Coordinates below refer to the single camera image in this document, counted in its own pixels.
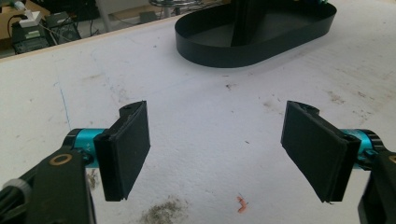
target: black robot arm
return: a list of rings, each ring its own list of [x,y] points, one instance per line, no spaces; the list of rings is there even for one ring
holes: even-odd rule
[[[107,201],[126,199],[149,153],[146,102],[109,129],[75,129],[60,149],[0,191],[0,223],[96,223],[86,167],[99,166]]]
[[[288,102],[281,143],[323,202],[340,202],[353,166],[371,171],[361,223],[396,223],[396,153],[369,130],[338,130],[311,105]]]

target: blue mark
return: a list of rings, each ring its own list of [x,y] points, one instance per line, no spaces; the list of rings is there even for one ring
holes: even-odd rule
[[[69,126],[69,131],[71,131],[72,127],[70,126],[69,113],[67,111],[66,100],[64,99],[64,91],[62,91],[62,86],[61,86],[61,81],[59,80],[59,76],[58,76],[58,82],[53,84],[53,86],[56,85],[59,85],[59,91],[61,92],[62,100],[64,101],[64,111],[66,112],[67,125]]]

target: blue gripper joint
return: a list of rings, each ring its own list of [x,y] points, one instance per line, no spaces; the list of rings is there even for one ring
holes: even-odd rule
[[[369,168],[369,167],[364,167],[363,164],[367,164],[368,162],[373,161],[375,155],[378,154],[378,152],[373,149],[373,145],[369,136],[367,136],[366,133],[358,129],[344,129],[341,131],[343,133],[353,135],[361,140],[361,146],[359,147],[359,151],[358,151],[358,158],[357,158],[358,160],[357,163],[355,163],[355,165],[358,165],[363,169]]]
[[[93,138],[104,130],[105,129],[83,129],[76,137],[74,149],[82,153],[85,160],[90,161],[90,163],[86,165],[87,168],[99,168]]]

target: white table surface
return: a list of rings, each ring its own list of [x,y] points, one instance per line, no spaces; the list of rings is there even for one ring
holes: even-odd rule
[[[338,128],[366,128],[395,150],[396,4],[334,0],[330,32],[247,67],[186,61],[176,20],[159,21],[0,61],[0,183],[58,149],[75,128],[108,128],[148,101],[151,149],[127,201],[92,190],[98,223],[147,223],[177,202],[173,223],[359,223],[368,174],[341,203],[321,203],[280,145],[288,100]],[[236,197],[248,202],[239,214]]]

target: cable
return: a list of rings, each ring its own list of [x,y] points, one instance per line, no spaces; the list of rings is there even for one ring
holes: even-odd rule
[[[123,23],[126,23],[126,24],[130,24],[130,25],[138,25],[138,24],[140,24],[140,22],[138,22],[138,23],[131,23],[131,22],[128,22],[128,21],[123,21],[122,19],[118,18],[118,17],[115,16],[114,14],[113,14],[113,17],[116,18],[118,21],[122,21]]]
[[[53,31],[51,31],[49,28],[43,26],[41,23],[39,23],[38,25],[41,26],[41,27],[43,27],[44,29],[50,31],[52,34],[55,34],[55,35],[57,35],[57,36],[59,36],[59,37],[62,37],[63,39],[67,40],[68,42],[72,42],[72,41],[73,41],[73,40],[69,40],[68,38],[64,37],[63,35],[59,35],[59,34],[53,32]]]

